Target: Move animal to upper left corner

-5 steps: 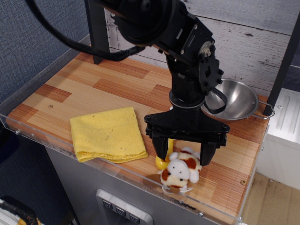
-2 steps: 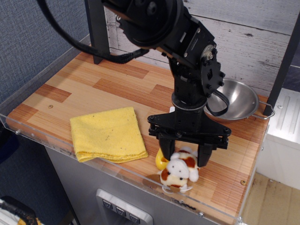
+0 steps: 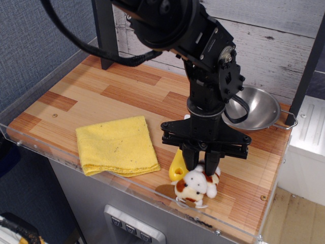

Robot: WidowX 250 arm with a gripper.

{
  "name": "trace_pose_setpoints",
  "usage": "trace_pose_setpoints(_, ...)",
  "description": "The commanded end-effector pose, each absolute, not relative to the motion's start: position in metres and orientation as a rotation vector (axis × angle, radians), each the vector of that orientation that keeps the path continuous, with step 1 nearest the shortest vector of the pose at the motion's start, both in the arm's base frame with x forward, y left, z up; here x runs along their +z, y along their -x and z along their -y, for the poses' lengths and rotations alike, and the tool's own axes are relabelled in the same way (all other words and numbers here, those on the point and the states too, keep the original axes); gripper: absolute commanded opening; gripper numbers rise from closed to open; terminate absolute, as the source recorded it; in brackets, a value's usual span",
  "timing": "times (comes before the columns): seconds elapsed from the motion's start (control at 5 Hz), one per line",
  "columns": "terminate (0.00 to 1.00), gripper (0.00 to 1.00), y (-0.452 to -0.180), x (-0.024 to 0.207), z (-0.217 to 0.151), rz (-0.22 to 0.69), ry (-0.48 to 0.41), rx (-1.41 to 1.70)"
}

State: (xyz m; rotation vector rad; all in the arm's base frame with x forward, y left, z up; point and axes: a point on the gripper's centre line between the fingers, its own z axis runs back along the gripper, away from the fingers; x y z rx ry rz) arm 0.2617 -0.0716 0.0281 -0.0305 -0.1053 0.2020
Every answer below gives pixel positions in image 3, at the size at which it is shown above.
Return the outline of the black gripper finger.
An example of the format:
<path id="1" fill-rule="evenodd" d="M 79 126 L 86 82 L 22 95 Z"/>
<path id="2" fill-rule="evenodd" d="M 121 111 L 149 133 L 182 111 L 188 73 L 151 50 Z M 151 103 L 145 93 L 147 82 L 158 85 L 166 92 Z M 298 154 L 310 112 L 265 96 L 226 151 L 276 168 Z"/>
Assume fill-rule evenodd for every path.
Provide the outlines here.
<path id="1" fill-rule="evenodd" d="M 205 174 L 207 176 L 212 176 L 219 164 L 221 158 L 224 157 L 223 152 L 211 151 L 205 152 Z"/>
<path id="2" fill-rule="evenodd" d="M 199 162 L 200 150 L 188 143 L 182 144 L 182 156 L 188 171 L 195 169 Z"/>

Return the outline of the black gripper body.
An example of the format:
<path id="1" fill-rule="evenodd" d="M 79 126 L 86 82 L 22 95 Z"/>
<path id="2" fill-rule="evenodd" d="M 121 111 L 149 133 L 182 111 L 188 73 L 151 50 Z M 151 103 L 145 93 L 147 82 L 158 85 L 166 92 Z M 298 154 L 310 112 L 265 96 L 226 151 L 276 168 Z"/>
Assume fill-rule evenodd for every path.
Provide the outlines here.
<path id="1" fill-rule="evenodd" d="M 252 139 L 229 127 L 221 118 L 199 117 L 192 115 L 188 119 L 168 121 L 160 125 L 164 134 L 164 144 L 183 149 L 188 146 L 193 151 L 211 153 L 217 151 L 221 157 L 229 156 L 246 159 L 248 146 Z"/>

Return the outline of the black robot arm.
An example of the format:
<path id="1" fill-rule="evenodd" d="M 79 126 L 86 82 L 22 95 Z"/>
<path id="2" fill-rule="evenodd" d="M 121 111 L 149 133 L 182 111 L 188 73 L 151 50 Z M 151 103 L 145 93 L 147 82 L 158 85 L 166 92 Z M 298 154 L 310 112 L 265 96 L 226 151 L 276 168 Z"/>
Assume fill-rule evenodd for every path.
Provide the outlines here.
<path id="1" fill-rule="evenodd" d="M 130 26 L 142 44 L 155 51 L 171 51 L 184 62 L 190 117 L 163 123 L 163 143 L 182 150 L 188 170 L 195 169 L 204 152 L 204 170 L 209 176 L 223 157 L 246 158 L 251 138 L 222 120 L 226 104 L 243 90 L 245 80 L 229 32 L 199 1 L 113 4 L 130 17 Z"/>

